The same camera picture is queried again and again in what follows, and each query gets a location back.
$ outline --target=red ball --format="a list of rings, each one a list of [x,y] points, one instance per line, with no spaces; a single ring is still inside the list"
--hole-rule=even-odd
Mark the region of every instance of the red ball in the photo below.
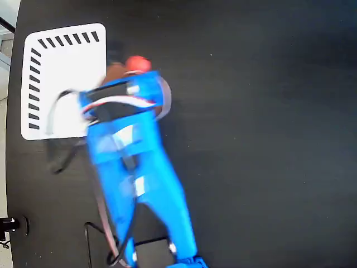
[[[141,56],[131,56],[126,62],[126,67],[129,71],[147,72],[151,70],[151,62]]]

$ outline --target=black tabletop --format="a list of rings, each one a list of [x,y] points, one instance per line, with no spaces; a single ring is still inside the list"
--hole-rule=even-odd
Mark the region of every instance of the black tabletop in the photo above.
[[[86,267],[83,223],[99,223],[78,156],[50,175],[20,133],[24,40],[102,23],[173,90],[160,122],[210,267],[345,267],[357,262],[357,4],[350,1],[26,0],[11,62],[6,136],[19,267]],[[138,240],[164,231],[141,210]],[[108,247],[93,234],[94,268]]]

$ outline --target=white plate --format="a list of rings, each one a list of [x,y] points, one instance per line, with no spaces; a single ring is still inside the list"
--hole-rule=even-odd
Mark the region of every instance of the white plate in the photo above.
[[[27,140],[83,137],[76,95],[57,104],[54,134],[46,134],[47,116],[65,89],[91,90],[105,76],[105,27],[99,23],[34,32],[25,39],[21,84],[21,135]]]

